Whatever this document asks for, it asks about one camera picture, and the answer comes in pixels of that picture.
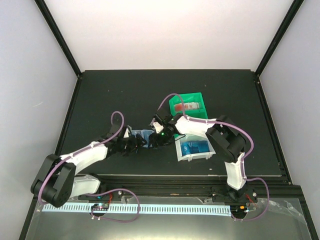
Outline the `white card bin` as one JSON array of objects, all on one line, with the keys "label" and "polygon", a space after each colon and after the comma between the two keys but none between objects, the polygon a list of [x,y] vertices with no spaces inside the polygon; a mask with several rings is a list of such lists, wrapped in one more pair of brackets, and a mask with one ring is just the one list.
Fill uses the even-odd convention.
[{"label": "white card bin", "polygon": [[205,137],[183,134],[174,135],[177,160],[188,161],[197,159],[210,159],[216,154],[209,140]]}]

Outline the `blue credit cards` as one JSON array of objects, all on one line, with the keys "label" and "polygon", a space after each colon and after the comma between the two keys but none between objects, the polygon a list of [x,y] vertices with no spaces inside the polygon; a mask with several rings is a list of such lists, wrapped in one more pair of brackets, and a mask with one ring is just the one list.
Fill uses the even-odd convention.
[{"label": "blue credit cards", "polygon": [[180,147],[182,156],[210,152],[210,148],[206,140],[182,142]]}]

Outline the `green card bin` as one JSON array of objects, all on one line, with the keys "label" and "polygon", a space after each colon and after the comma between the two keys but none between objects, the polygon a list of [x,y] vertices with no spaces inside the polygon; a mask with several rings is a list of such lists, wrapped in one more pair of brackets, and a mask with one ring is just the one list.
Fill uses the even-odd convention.
[{"label": "green card bin", "polygon": [[174,119],[176,115],[180,117],[177,120],[177,132],[174,133],[174,137],[180,135],[194,135],[202,138],[206,138],[206,132],[209,128],[205,123],[191,121],[191,118],[208,119],[206,107],[204,104],[203,96],[201,92],[185,93],[180,95],[184,103],[185,114],[188,119],[182,115],[182,102],[181,99],[175,95],[169,100],[170,113]]}]

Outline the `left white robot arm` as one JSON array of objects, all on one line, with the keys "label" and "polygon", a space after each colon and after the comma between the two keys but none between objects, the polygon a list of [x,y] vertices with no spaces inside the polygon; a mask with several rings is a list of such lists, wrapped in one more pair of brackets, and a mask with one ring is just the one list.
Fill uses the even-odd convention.
[{"label": "left white robot arm", "polygon": [[132,131],[130,126],[113,124],[109,132],[79,150],[60,156],[48,155],[30,191],[39,203],[57,208],[80,195],[89,194],[101,200],[107,195],[107,186],[93,173],[84,176],[78,173],[116,153],[126,156],[147,144],[143,135]]}]

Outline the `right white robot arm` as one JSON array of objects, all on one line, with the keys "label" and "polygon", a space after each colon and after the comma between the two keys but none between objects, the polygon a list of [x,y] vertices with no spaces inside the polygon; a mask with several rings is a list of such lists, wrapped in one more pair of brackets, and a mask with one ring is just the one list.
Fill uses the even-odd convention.
[{"label": "right white robot arm", "polygon": [[172,142],[174,135],[194,135],[209,141],[214,151],[222,156],[227,173],[225,193],[215,192],[220,197],[228,198],[231,202],[240,201],[245,195],[246,174],[244,157],[247,141],[240,129],[233,125],[226,116],[218,119],[201,119],[184,116],[155,115],[152,126],[155,132],[149,136],[149,147],[157,148]]}]

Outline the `blue card holder wallet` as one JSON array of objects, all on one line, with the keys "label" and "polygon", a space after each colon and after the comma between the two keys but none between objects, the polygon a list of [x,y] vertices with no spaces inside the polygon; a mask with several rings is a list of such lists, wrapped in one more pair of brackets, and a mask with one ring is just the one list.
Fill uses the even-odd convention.
[{"label": "blue card holder wallet", "polygon": [[147,149],[149,147],[149,137],[151,134],[154,133],[154,131],[149,129],[143,129],[143,130],[132,130],[131,133],[135,136],[140,135],[145,142],[145,144],[142,147]]}]

